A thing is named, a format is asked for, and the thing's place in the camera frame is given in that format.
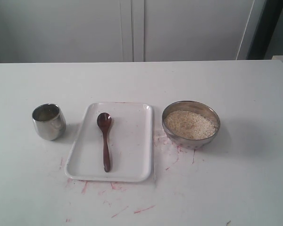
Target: uncooked rice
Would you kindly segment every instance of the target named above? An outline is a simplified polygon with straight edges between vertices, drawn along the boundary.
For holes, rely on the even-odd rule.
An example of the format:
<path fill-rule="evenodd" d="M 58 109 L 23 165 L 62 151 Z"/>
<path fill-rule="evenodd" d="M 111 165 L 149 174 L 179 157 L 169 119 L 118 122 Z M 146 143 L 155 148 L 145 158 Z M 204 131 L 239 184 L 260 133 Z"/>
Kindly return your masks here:
<path fill-rule="evenodd" d="M 186 139 L 205 139 L 215 133 L 215 127 L 210 120 L 190 111 L 170 113 L 165 124 L 174 134 Z"/>

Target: stainless steel cup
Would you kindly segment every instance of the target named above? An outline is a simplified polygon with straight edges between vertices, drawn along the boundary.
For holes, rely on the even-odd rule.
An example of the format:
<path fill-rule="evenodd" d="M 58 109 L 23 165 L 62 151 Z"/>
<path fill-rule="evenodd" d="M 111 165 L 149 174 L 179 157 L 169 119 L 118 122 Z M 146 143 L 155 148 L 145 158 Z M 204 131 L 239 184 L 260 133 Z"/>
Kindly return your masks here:
<path fill-rule="evenodd" d="M 32 114 L 34 128 L 45 140 L 54 140 L 66 130 L 66 122 L 59 106 L 44 104 L 37 107 Z"/>

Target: cabinet door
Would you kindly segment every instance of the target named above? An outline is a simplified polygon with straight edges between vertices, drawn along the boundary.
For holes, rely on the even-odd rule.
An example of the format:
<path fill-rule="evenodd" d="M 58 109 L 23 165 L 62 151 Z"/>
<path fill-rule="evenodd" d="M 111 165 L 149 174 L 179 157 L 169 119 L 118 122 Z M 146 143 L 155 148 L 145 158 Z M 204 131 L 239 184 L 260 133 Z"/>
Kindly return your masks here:
<path fill-rule="evenodd" d="M 0 0 L 0 62 L 132 61 L 132 43 L 131 0 Z"/>
<path fill-rule="evenodd" d="M 264 2 L 145 0 L 145 60 L 246 58 Z"/>

